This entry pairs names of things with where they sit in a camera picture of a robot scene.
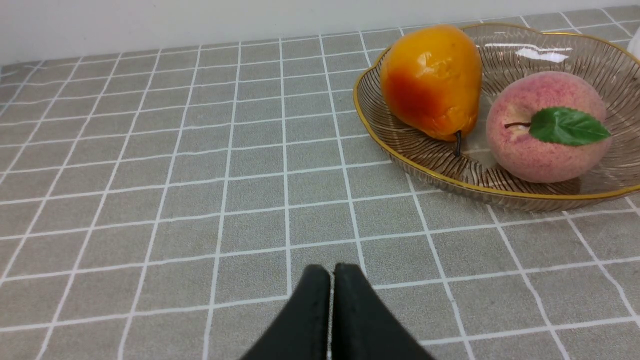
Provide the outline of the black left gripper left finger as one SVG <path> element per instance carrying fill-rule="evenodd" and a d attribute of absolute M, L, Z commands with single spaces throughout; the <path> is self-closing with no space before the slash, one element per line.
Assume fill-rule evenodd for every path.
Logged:
<path fill-rule="evenodd" d="M 331 278 L 309 264 L 286 305 L 241 357 L 243 360 L 325 360 L 328 351 Z"/>

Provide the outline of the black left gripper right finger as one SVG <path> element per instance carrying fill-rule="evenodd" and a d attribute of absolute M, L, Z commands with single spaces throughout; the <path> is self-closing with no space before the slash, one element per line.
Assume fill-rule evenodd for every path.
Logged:
<path fill-rule="evenodd" d="M 432 360 L 377 295 L 361 268 L 334 267 L 331 356 L 334 360 Z"/>

